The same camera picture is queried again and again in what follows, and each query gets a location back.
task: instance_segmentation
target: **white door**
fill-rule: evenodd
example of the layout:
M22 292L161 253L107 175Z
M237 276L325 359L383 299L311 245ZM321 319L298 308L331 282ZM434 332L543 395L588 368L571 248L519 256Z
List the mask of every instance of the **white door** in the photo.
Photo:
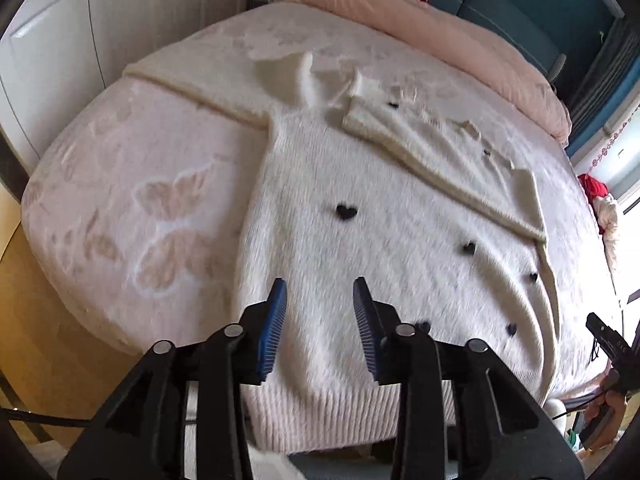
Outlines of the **white door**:
M89 0L106 85L127 64L244 10L246 0Z
M104 89L88 0L25 0L0 40L0 81L15 116L0 110L7 137L23 162L33 160L14 142L19 127L42 156Z

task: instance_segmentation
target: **rolled pink comforter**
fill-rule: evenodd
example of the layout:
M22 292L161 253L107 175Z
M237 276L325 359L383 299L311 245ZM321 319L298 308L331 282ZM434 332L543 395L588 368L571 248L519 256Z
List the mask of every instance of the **rolled pink comforter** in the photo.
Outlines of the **rolled pink comforter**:
M545 77L492 31L419 0L277 0L302 3L380 30L475 77L565 146L566 107Z

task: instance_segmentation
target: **human hand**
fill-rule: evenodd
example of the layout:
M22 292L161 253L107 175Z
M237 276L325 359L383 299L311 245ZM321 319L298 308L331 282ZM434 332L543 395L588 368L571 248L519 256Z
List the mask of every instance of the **human hand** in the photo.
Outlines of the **human hand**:
M606 395L598 397L590 402L584 411L585 423L589 424L598 414L604 403L607 403L613 409L613 417L600 432L599 436L590 445L590 449L599 449L613 442L618 435L618 430L625 416L626 399L625 396L618 392L609 391Z

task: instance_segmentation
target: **white sweater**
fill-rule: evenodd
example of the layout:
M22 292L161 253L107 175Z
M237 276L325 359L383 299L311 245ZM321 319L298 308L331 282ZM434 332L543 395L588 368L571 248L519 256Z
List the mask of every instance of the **white sweater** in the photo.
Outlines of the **white sweater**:
M399 389L367 372L351 299L358 276L402 320L428 320L437 340L487 341L544 402L560 318L530 171L513 168L469 122L354 72L313 72L309 53L209 56L182 42L126 73L270 129L231 316L264 300L275 277L287 280L274 373L243 390L258 446L296 452L395 435ZM339 219L339 203L357 215ZM469 241L473 255L462 250ZM445 410L452 420L449 390Z

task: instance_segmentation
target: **curtain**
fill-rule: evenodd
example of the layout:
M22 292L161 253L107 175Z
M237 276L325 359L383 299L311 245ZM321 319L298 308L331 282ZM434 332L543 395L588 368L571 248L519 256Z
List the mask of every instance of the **curtain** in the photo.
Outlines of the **curtain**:
M640 41L628 19L615 20L596 59L568 102L574 123L570 143L608 103L639 54Z

